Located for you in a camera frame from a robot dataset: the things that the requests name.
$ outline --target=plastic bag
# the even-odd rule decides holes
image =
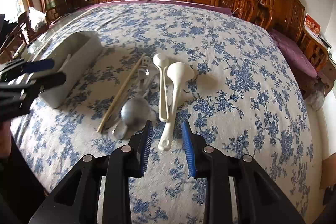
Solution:
[[[31,20],[31,28],[34,32],[38,32],[38,30],[47,25],[47,20],[42,12],[36,10],[34,7],[29,7],[29,19]]]
[[[313,110],[317,111],[323,106],[325,85],[319,80],[318,83],[314,85],[315,91],[308,96],[306,99],[306,104],[311,105]]]

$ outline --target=floral pattern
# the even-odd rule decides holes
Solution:
[[[195,79],[177,110],[172,149],[157,149],[164,127],[158,120],[158,80],[147,100],[156,115],[147,172],[130,179],[133,223],[199,223],[205,180],[188,177],[181,123],[224,154],[252,155],[304,216],[314,172],[307,111],[293,74],[262,28],[208,10],[164,4],[125,4],[88,10],[56,32],[35,56],[45,58],[76,31],[96,29],[104,47],[58,109],[39,98],[12,132],[28,165],[52,190],[85,154],[108,155],[128,140],[107,128],[96,133],[120,83],[142,53],[164,52],[189,64]],[[171,102],[172,82],[168,79]],[[98,222],[101,221],[101,206]]]

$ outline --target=purple bedsheet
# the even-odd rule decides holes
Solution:
[[[313,79],[317,77],[315,68],[292,39],[274,29],[272,29],[269,34],[273,38],[275,44],[277,44],[290,67],[297,68]]]
[[[206,9],[206,10],[219,12],[221,14],[232,16],[232,12],[229,8],[216,7],[216,6],[206,5],[206,4],[198,4],[198,3],[191,3],[191,2],[185,2],[185,1],[171,1],[171,0],[121,0],[121,1],[112,1],[112,2],[94,4],[89,7],[84,7],[84,9],[87,9],[87,8],[91,9],[94,7],[100,7],[100,6],[105,6],[105,5],[119,5],[119,4],[128,4],[128,3],[173,4],[173,5],[181,5],[181,6],[189,6],[189,7],[195,7],[195,8],[200,8],[200,9]]]

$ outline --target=window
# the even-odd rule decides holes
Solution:
[[[5,20],[10,23],[16,22],[23,12],[22,0],[0,0],[0,14],[5,14]]]

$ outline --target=pink cloth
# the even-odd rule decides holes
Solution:
[[[290,67],[295,67],[314,79],[317,77],[315,68],[292,39],[274,29],[269,34]]]

